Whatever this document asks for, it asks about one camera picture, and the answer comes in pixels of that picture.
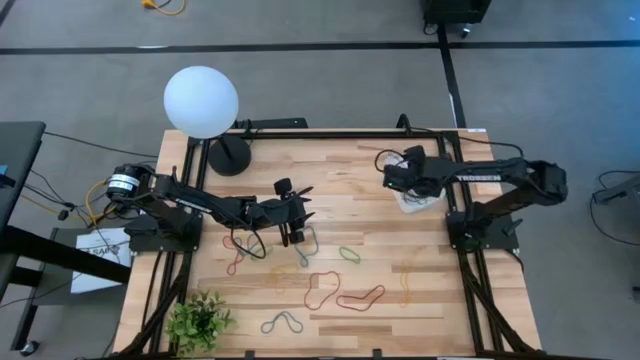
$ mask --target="wooden tabletop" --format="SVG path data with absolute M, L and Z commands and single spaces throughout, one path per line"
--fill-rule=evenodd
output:
M 460 133 L 487 140 L 484 132 Z M 158 173 L 171 173 L 172 166 L 181 172 L 186 143 L 179 131 L 165 133 Z M 229 231 L 206 217 L 189 291 L 218 290 L 238 320 L 220 337 L 216 356 L 243 356 L 247 349 L 255 350 L 257 356 L 370 356 L 374 348 L 389 356 L 474 354 L 457 256 L 444 225 L 446 200 L 404 214 L 392 192 L 382 187 L 382 174 L 373 166 L 380 150 L 402 151 L 417 144 L 428 154 L 437 154 L 436 142 L 430 139 L 256 140 L 251 146 L 252 163 L 242 174 L 221 177 L 208 169 L 205 191 L 217 196 L 255 194 L 260 201 L 266 200 L 276 197 L 273 183 L 284 177 L 291 178 L 294 189 L 313 186 L 307 196 L 312 201 L 305 206 L 307 212 L 316 212 L 308 225 L 315 229 L 319 243 L 318 253 L 303 268 L 295 249 L 282 246 L 277 228 L 264 230 L 263 240 L 273 246 L 273 252 L 262 261 L 246 258 L 230 276 L 227 270 L 236 252 L 222 244 Z M 462 149 L 465 160 L 493 158 L 488 145 L 463 141 Z M 197 166 L 192 170 L 191 179 L 195 179 Z M 477 201 L 501 193 L 498 184 L 474 184 L 471 191 Z M 300 246 L 303 253 L 314 250 L 312 236 L 306 234 Z M 245 241 L 248 236 L 236 235 Z M 342 246 L 359 254 L 360 264 L 344 260 L 339 253 Z M 520 265 L 504 251 L 488 250 L 485 255 L 496 305 L 526 342 L 539 347 Z M 140 330 L 155 258 L 155 253 L 135 258 L 114 351 L 128 345 Z M 333 274 L 311 279 L 310 275 L 328 271 L 339 273 L 340 288 L 319 310 L 311 311 L 304 306 L 307 289 L 311 286 L 308 302 L 315 308 L 337 288 L 338 280 Z M 161 273 L 160 269 L 156 275 L 151 309 Z M 386 292 L 368 311 L 336 304 L 337 295 L 364 296 L 378 285 Z M 377 294 L 368 301 L 347 298 L 340 303 L 362 309 Z M 490 348 L 486 316 L 478 308 L 485 347 Z M 291 332 L 281 318 L 273 332 L 263 334 L 261 325 L 283 310 L 300 321 L 304 331 Z M 163 336 L 161 349 L 167 349 L 168 339 Z

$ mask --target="white paper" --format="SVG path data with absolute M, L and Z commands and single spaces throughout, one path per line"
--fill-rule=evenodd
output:
M 104 240 L 95 230 L 90 234 L 78 236 L 76 249 L 131 267 L 129 235 L 124 232 L 124 228 L 100 229 L 100 233 L 102 234 L 102 237 L 104 237 Z M 115 281 L 86 274 L 78 277 L 79 274 L 79 272 L 73 272 L 73 279 L 75 280 L 71 282 L 72 294 L 79 294 L 120 285 L 120 283 Z

